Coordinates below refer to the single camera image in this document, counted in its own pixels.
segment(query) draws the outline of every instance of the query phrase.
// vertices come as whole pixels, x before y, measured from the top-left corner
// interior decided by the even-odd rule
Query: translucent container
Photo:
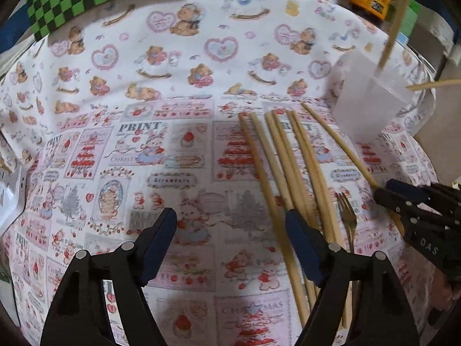
[[[413,92],[395,70],[375,76],[377,64],[359,50],[350,54],[349,73],[333,108],[336,124],[353,141],[372,141],[405,106]]]

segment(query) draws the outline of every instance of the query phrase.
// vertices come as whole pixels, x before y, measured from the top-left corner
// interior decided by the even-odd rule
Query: heart print
[[[51,53],[56,57],[62,57],[67,53],[71,42],[69,40],[56,41],[51,45]]]
[[[155,33],[167,31],[176,22],[176,15],[173,13],[162,13],[153,11],[147,17],[147,26]]]
[[[114,45],[108,44],[91,54],[93,65],[99,70],[110,70],[118,62],[118,50]]]
[[[328,61],[314,60],[309,64],[309,75],[314,79],[322,79],[329,75],[331,63]]]
[[[35,89],[37,90],[38,93],[40,93],[42,84],[41,84],[41,76],[39,72],[37,72],[37,74],[34,75],[33,81],[34,81]]]
[[[205,53],[214,61],[226,62],[234,58],[238,52],[238,41],[228,36],[224,39],[208,39],[204,45]]]
[[[275,27],[274,31],[275,40],[282,46],[287,46],[294,41],[299,40],[299,32],[294,31],[288,25],[279,25]]]

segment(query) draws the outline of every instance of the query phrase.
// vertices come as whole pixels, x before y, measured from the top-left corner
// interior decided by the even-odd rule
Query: wooden chopstick
[[[377,64],[376,72],[379,74],[386,66],[387,61],[389,60],[390,54],[394,48],[394,45],[397,40],[397,36],[400,32],[400,27],[402,26],[403,18],[407,11],[407,7],[410,3],[410,0],[399,0],[396,8],[396,15],[389,30],[389,38],[387,39],[387,44],[384,47],[381,58]]]
[[[317,155],[314,148],[306,135],[306,130],[301,125],[299,116],[295,111],[288,112],[291,127],[293,129],[296,140],[298,141],[301,153],[303,154],[304,162],[306,163],[307,171],[311,179],[312,188],[315,194],[315,200],[320,212],[320,220],[324,237],[328,243],[336,242],[344,248],[344,239],[339,229],[339,224],[336,217],[336,210],[331,200],[330,191],[326,184],[322,170],[320,168]],[[347,291],[346,302],[343,312],[343,326],[349,328],[352,322],[352,292]]]
[[[288,152],[285,150],[285,146],[282,142],[282,137],[280,136],[280,131],[277,128],[273,115],[270,112],[266,113],[264,117],[266,118],[267,127],[269,128],[272,141],[274,142],[280,164],[282,165],[282,168],[284,170],[285,178],[287,179],[288,188],[291,194],[291,199],[293,199],[294,207],[298,210],[298,212],[301,214],[301,216],[306,220],[307,224],[309,225],[311,221],[307,216],[305,204],[303,202],[303,197],[301,195],[301,192],[298,186],[298,181],[296,180],[295,170],[293,169],[293,166],[291,165]],[[313,308],[313,306],[315,305],[315,300],[317,299],[315,285],[313,284],[312,281],[309,281],[306,277],[304,277],[304,283],[306,286],[309,306],[310,308]]]
[[[285,178],[288,183],[288,188],[290,190],[291,199],[293,200],[294,207],[299,211],[301,216],[303,216],[305,220],[308,222],[303,198],[301,197],[301,193],[298,190],[298,181],[293,171],[293,167],[291,166],[288,152],[286,152],[285,146],[282,142],[282,137],[280,136],[279,130],[275,125],[274,117],[271,113],[266,113],[264,117],[266,119],[267,127],[269,128],[269,133],[271,134],[272,141],[274,142],[278,159],[284,170]]]
[[[279,135],[280,137],[282,138],[282,142],[283,142],[283,145],[285,147],[285,150],[288,154],[288,157],[289,157],[289,160],[291,162],[291,167],[293,168],[293,173],[296,177],[296,181],[298,183],[298,189],[299,191],[301,192],[301,197],[302,197],[302,200],[303,200],[303,203],[304,203],[304,210],[305,210],[305,214],[306,214],[306,220],[307,220],[307,223],[310,227],[317,227],[317,223],[316,223],[316,215],[315,215],[315,212],[314,212],[314,206],[313,206],[313,202],[309,196],[309,193],[307,191],[307,188],[306,188],[306,184],[303,180],[303,177],[301,175],[301,172],[299,171],[299,165],[298,165],[298,162],[296,161],[296,157],[294,156],[294,152],[293,152],[293,149],[291,147],[291,144],[290,142],[288,141],[288,136],[287,136],[287,133],[285,132],[285,129],[282,125],[282,123],[280,122],[279,118],[278,118],[278,114],[273,110],[272,111],[272,116],[274,117],[274,121],[275,121],[275,125],[276,127],[278,128],[278,132],[279,132]]]
[[[446,79],[446,80],[437,80],[436,82],[413,84],[412,86],[407,86],[407,89],[410,91],[421,91],[425,89],[437,89],[439,87],[446,87],[446,86],[458,86],[460,84],[461,84],[461,79]]]
[[[250,151],[253,156],[254,167],[259,176],[261,190],[264,194],[267,206],[269,208],[269,214],[273,222],[275,235],[280,245],[282,256],[284,258],[287,273],[290,279],[291,287],[293,289],[294,300],[296,302],[296,307],[298,309],[299,319],[301,321],[302,326],[304,326],[309,317],[309,309],[307,307],[305,299],[303,284],[301,282],[298,268],[296,266],[296,260],[294,259],[293,251],[291,249],[290,240],[288,239],[288,236],[285,231],[284,220],[281,213],[279,212],[279,209],[277,208],[277,204],[272,193],[271,185],[269,184],[269,178],[267,176],[266,171],[264,170],[262,160],[259,156],[256,145],[250,134],[250,130],[247,126],[247,123],[243,118],[243,114],[239,113],[238,119],[240,121],[241,128],[243,130],[243,133],[245,134],[245,138],[247,140],[248,146],[250,147]]]
[[[275,153],[272,150],[269,139],[267,138],[266,133],[264,132],[264,128],[262,127],[262,124],[259,121],[256,113],[250,113],[250,120],[253,123],[254,129],[256,130],[256,133],[258,134],[259,140],[261,142],[261,146],[264,150],[264,153],[266,154],[267,161],[269,162],[275,183],[277,184],[278,192],[284,201],[285,208],[287,208],[287,210],[293,209],[293,201],[291,199],[290,190],[288,189],[287,180],[280,170],[280,167],[278,166]]]
[[[325,131],[330,134],[330,136],[333,138],[333,140],[336,142],[338,146],[341,147],[341,149],[348,155],[348,157],[351,159],[351,161],[354,163],[354,165],[357,167],[357,169],[362,173],[363,177],[365,177],[366,181],[370,184],[371,188],[373,190],[376,190],[379,187],[379,183],[373,178],[371,173],[368,171],[366,168],[365,164],[363,163],[362,160],[360,160],[356,154],[350,149],[346,143],[341,139],[339,134],[335,132],[331,127],[327,125],[327,123],[317,114],[315,113],[310,107],[308,107],[305,103],[301,103],[303,108],[312,116],[314,119],[325,129]],[[400,216],[394,212],[391,212],[387,210],[390,218],[393,220],[393,222],[396,224],[396,227],[400,234],[404,236],[405,234],[405,229],[403,228],[402,221],[400,220]]]

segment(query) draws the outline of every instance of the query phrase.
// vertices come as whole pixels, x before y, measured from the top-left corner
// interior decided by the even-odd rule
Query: fork
[[[356,237],[357,216],[344,192],[339,194],[336,193],[336,197],[338,199],[341,220],[343,221],[346,228],[349,250],[351,253],[354,253],[354,239]]]
[[[354,239],[356,237],[356,227],[357,227],[357,216],[352,208],[347,196],[344,192],[336,193],[339,204],[339,213],[341,215],[341,220],[344,223],[344,227],[347,233],[347,241],[349,242],[349,251],[354,253]],[[359,293],[360,282],[352,281],[352,313],[356,312],[357,300]]]

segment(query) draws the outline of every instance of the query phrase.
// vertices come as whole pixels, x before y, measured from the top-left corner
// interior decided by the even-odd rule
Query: white patterned tablecloth
[[[168,344],[294,344],[301,327],[290,282],[237,118],[254,111],[263,120],[273,109],[310,190],[286,117],[299,112],[332,197],[344,191],[356,210],[356,253],[389,255],[422,329],[432,265],[405,247],[364,178],[300,106],[335,127],[344,54],[355,47],[378,59],[385,40],[324,0],[117,0],[35,43],[0,83],[2,158],[33,163],[26,210],[1,243],[27,339],[39,344],[79,249],[113,251],[171,206],[178,231],[145,288]],[[390,66],[425,80],[402,47]],[[381,183],[437,179],[407,131],[435,106],[418,98],[374,142],[345,137]],[[110,282],[105,290],[126,345]]]

